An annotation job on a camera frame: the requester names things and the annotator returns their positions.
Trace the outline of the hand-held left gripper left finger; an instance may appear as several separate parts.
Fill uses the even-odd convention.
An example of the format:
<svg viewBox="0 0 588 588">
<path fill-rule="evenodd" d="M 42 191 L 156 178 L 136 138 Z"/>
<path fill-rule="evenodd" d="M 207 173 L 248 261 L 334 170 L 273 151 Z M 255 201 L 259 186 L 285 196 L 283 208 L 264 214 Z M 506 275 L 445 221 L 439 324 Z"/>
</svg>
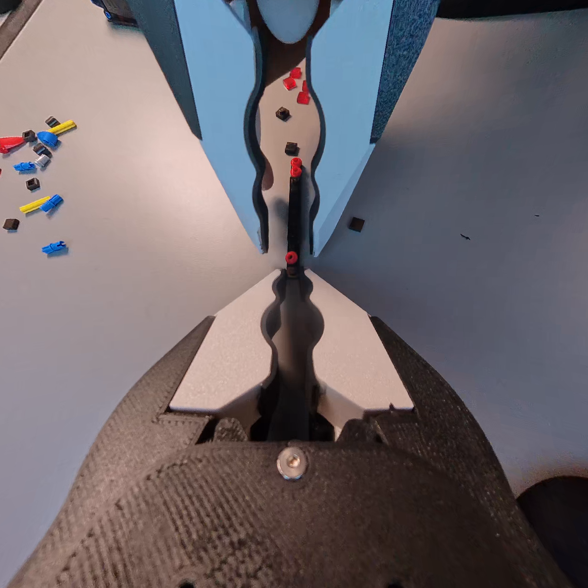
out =
<svg viewBox="0 0 588 588">
<path fill-rule="evenodd" d="M 214 317 L 169 409 L 235 418 L 247 432 L 276 376 L 273 337 L 281 327 L 283 271 L 274 270 Z"/>
</svg>

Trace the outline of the black chair seat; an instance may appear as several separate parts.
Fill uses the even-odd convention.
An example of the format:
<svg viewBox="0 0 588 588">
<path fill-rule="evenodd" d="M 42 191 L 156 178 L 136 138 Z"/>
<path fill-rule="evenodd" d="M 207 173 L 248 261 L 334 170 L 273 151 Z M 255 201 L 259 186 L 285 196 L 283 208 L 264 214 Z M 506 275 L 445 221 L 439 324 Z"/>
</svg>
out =
<svg viewBox="0 0 588 588">
<path fill-rule="evenodd" d="M 576 587 L 587 587 L 587 478 L 557 476 L 518 496 L 543 546 Z"/>
</svg>

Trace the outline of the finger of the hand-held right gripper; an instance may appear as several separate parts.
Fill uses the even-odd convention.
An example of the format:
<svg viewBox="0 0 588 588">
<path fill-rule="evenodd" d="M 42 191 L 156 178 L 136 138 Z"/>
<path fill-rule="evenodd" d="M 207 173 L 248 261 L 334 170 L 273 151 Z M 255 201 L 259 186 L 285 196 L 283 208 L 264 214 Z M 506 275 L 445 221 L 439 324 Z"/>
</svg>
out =
<svg viewBox="0 0 588 588">
<path fill-rule="evenodd" d="M 251 241 L 268 252 L 266 161 L 256 132 L 264 63 L 246 1 L 175 1 L 201 145 Z"/>
<path fill-rule="evenodd" d="M 320 110 L 313 164 L 318 211 L 313 256 L 320 255 L 375 147 L 371 130 L 393 1 L 342 1 L 310 47 L 311 95 Z"/>
</svg>

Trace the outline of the red black lego car model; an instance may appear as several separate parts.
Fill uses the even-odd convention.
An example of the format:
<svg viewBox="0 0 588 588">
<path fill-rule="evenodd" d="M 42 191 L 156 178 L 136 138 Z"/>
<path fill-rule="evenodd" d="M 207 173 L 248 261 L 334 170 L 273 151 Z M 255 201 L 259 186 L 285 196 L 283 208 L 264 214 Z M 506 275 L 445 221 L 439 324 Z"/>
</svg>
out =
<svg viewBox="0 0 588 588">
<path fill-rule="evenodd" d="M 138 27 L 128 1 L 91 1 L 99 7 L 107 20 L 115 25 Z"/>
</svg>

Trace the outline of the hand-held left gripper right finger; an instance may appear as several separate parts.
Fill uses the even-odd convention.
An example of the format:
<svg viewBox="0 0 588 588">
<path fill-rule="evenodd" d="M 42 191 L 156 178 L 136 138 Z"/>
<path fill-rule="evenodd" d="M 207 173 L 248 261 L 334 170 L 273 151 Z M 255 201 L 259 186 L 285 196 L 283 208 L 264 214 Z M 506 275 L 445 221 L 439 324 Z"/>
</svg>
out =
<svg viewBox="0 0 588 588">
<path fill-rule="evenodd" d="M 414 404 L 367 311 L 309 269 L 300 276 L 305 312 L 305 388 L 312 428 L 337 440 L 351 420 Z"/>
</svg>

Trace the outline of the long black lego plate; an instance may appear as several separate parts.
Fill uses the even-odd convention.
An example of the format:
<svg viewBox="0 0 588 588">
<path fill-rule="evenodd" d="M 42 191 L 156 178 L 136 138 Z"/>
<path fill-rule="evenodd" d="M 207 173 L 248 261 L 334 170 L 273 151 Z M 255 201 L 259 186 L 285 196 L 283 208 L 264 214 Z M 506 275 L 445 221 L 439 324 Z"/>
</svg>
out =
<svg viewBox="0 0 588 588">
<path fill-rule="evenodd" d="M 302 246 L 302 176 L 290 178 L 289 180 L 289 202 L 288 202 L 288 231 L 287 250 L 295 251 L 298 254 L 296 265 L 286 264 L 288 278 L 297 279 L 299 275 L 301 246 Z"/>
</svg>

